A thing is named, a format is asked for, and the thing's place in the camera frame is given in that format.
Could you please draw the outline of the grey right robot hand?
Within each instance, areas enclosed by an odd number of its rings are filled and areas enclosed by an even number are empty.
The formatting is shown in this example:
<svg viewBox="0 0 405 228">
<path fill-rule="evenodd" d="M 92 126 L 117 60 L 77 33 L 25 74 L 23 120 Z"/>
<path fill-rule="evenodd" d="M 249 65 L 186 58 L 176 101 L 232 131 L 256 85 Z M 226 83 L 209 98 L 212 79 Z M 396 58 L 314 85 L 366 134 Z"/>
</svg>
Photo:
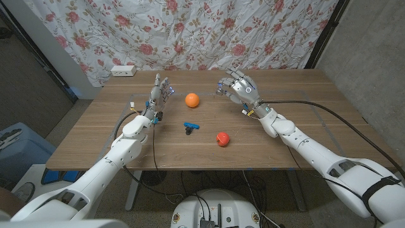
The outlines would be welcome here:
<svg viewBox="0 0 405 228">
<path fill-rule="evenodd" d="M 260 104 L 262 99 L 253 79 L 234 67 L 229 68 L 227 74 L 230 77 L 219 80 L 216 93 L 226 95 L 234 103 L 250 105 L 259 118 L 267 116 L 270 108 L 265 104 Z"/>
</svg>

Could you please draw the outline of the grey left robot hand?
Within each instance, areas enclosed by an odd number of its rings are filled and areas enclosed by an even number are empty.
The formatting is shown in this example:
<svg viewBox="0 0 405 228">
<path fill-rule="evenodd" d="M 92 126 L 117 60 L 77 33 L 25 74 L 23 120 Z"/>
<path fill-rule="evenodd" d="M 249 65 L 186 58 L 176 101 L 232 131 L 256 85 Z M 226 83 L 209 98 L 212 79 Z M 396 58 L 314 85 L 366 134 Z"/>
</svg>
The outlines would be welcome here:
<svg viewBox="0 0 405 228">
<path fill-rule="evenodd" d="M 142 115 L 150 120 L 154 120 L 156 116 L 161 119 L 162 115 L 159 115 L 159 112 L 163 111 L 165 103 L 174 92 L 168 81 L 168 77 L 161 79 L 160 74 L 157 73 L 149 96 L 149 103 L 142 112 Z"/>
</svg>

